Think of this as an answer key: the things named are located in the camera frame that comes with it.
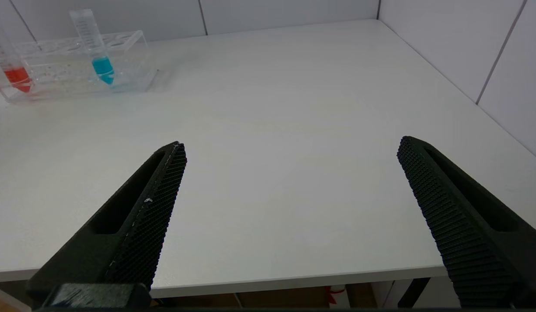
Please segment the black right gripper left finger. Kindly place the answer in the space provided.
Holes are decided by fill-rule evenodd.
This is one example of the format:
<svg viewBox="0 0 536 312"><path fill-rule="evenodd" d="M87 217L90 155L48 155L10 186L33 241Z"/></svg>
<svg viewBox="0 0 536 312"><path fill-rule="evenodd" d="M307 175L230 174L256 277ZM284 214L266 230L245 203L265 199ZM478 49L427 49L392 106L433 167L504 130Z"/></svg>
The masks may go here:
<svg viewBox="0 0 536 312"><path fill-rule="evenodd" d="M155 151L28 280L28 296L42 304L66 283L150 290L186 164L181 142Z"/></svg>

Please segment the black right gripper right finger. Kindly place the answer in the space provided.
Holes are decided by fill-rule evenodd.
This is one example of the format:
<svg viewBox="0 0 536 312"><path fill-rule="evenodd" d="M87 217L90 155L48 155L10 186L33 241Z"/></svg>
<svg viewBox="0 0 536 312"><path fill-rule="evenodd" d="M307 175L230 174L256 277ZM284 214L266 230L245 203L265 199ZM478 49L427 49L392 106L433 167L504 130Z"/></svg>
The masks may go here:
<svg viewBox="0 0 536 312"><path fill-rule="evenodd" d="M536 308L536 229L431 144L397 158L463 308Z"/></svg>

